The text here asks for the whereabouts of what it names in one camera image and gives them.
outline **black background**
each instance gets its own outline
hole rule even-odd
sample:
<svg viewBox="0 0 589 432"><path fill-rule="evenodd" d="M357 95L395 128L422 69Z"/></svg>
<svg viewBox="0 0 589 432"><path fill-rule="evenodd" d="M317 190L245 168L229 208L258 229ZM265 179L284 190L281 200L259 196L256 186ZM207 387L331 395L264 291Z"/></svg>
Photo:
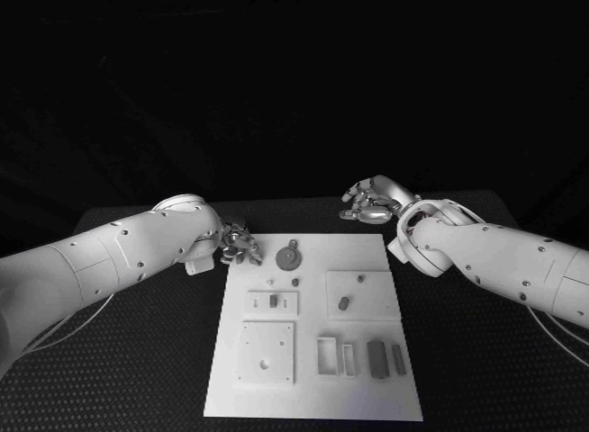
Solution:
<svg viewBox="0 0 589 432"><path fill-rule="evenodd" d="M376 174L491 189L589 248L589 13L63 7L0 14L0 256L92 207L338 199Z"/></svg>

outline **table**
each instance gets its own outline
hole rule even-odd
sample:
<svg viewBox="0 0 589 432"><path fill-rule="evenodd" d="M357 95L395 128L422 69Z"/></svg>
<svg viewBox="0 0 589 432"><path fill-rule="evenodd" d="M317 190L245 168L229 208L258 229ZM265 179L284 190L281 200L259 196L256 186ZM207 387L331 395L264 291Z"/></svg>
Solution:
<svg viewBox="0 0 589 432"><path fill-rule="evenodd" d="M517 228L491 191L422 196L449 198L487 222ZM210 204L223 219L242 215L252 233L380 232L386 243L396 236L396 223L340 220L336 197ZM75 232L148 209L92 209ZM526 307L472 285L455 268L432 278L393 256L389 263L425 423L203 418L227 277L216 264L193 277L183 265L168 268L115 295L68 341L16 362L0 383L0 430L586 430L589 370ZM589 360L588 348L569 346Z"/></svg>

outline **cable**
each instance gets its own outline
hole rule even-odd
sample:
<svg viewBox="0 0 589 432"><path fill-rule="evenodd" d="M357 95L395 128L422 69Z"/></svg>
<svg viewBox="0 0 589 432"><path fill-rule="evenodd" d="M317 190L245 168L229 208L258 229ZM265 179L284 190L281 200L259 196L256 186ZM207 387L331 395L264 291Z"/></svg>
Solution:
<svg viewBox="0 0 589 432"><path fill-rule="evenodd" d="M555 317L549 314L549 313L546 313L546 315L547 315L547 318L552 320L552 322L555 322L555 324L562 328L562 330L573 337L573 338L576 338L585 345L588 345L589 346L589 341L588 340L585 340L585 339L582 339L578 335L575 335L573 334L573 332L572 331L569 331L568 329L566 329L566 327L558 322L558 320L555 319Z"/></svg>
<svg viewBox="0 0 589 432"><path fill-rule="evenodd" d="M56 345L59 342L62 342L63 340L66 340L70 336L73 336L80 329L85 327L85 325L91 322L91 320L98 316L98 314L102 312L102 309L105 308L105 306L109 304L109 301L112 299L115 294L111 295L111 297L106 299L106 301L104 302L104 304L99 306L99 309L96 310L96 312L93 313L93 315L89 317L89 319L83 322L83 324L80 324L80 327L70 333L68 334L65 337L62 337L59 340L56 340L55 342L50 342L47 345L44 346L39 346L40 343L43 342L43 340L46 338L49 338L49 336L55 333L55 331L59 329L59 327L65 324L65 322L68 321L68 319L73 316L70 315L56 326L55 328L46 333L46 335L42 337L42 339L37 340L37 342L33 344L33 346L29 348L27 351L24 351L24 353L21 354L21 356L26 356L27 354L40 351L42 349L50 348L53 345Z"/></svg>
<svg viewBox="0 0 589 432"><path fill-rule="evenodd" d="M562 342L556 339L555 335L550 333L550 330L545 327L542 321L539 320L537 316L534 315L534 312L532 311L530 306L526 307L529 309L530 315L537 321L537 324L542 326L543 331L547 333L547 336L552 338L552 340L560 345L560 347L568 351L570 356L589 368L589 364L570 352L569 348L562 344Z"/></svg>

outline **white cable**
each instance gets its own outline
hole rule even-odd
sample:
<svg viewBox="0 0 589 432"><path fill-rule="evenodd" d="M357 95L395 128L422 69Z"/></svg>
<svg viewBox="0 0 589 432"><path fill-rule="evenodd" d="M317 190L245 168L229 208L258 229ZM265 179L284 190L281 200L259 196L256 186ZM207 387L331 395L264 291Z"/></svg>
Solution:
<svg viewBox="0 0 589 432"><path fill-rule="evenodd" d="M555 319L555 317L549 314L549 313L546 313L546 315L547 315L547 318L552 320L552 322L555 322L555 324L562 328L562 330L573 337L573 338L576 338L585 345L588 345L589 346L589 341L588 340L585 340L585 339L582 339L578 335L575 335L573 334L573 332L572 331L569 331L568 329L566 329L566 327L558 322L558 320Z"/></svg>
<svg viewBox="0 0 589 432"><path fill-rule="evenodd" d="M42 349L50 348L53 345L56 345L59 342L62 342L63 340L66 340L70 336L73 336L79 330L85 327L85 325L91 322L91 320L98 316L98 314L102 312L102 309L105 308L105 306L109 304L109 301L112 299L112 296L115 294L111 295L111 297L108 298L108 300L104 302L104 304L99 306L99 309L96 310L96 313L93 313L93 315L89 317L89 319L83 322L83 324L80 324L80 327L65 337L62 337L59 340L56 340L55 342L49 343L44 346L40 347L33 347L31 349L29 349L29 351L26 353L23 353L21 355L24 356L26 354L33 353L34 351L39 351ZM70 315L59 324L57 326L47 332L47 334L44 335L44 338L47 338L49 335L52 335L52 333L56 331L56 329L60 327L60 325L65 323L65 321L68 321L68 319L72 317L73 315Z"/></svg>
<svg viewBox="0 0 589 432"><path fill-rule="evenodd" d="M562 342L556 339L555 335L550 333L550 330L545 327L542 321L539 320L537 316L534 315L534 312L532 311L532 308L527 306L529 312L534 320L537 321L537 324L542 326L543 331L547 333L547 336L552 338L552 340L560 345L560 347L568 351L570 356L589 368L589 364L570 352L568 347L562 344Z"/></svg>

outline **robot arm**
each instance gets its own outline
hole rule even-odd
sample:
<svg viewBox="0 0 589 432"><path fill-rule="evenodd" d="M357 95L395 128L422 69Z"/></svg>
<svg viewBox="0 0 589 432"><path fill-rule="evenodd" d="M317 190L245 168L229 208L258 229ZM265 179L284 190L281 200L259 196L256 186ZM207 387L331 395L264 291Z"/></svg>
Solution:
<svg viewBox="0 0 589 432"><path fill-rule="evenodd" d="M240 262L248 251L259 265L253 239L238 228L222 224L200 196L178 195L151 211L1 258L0 380L55 322L173 264L196 275L215 267L212 254L225 246L222 261Z"/></svg>
<svg viewBox="0 0 589 432"><path fill-rule="evenodd" d="M340 217L376 224L399 216L387 249L400 262L434 277L457 265L472 284L589 329L589 252L485 223L457 202L422 200L392 183L379 175L356 184Z"/></svg>

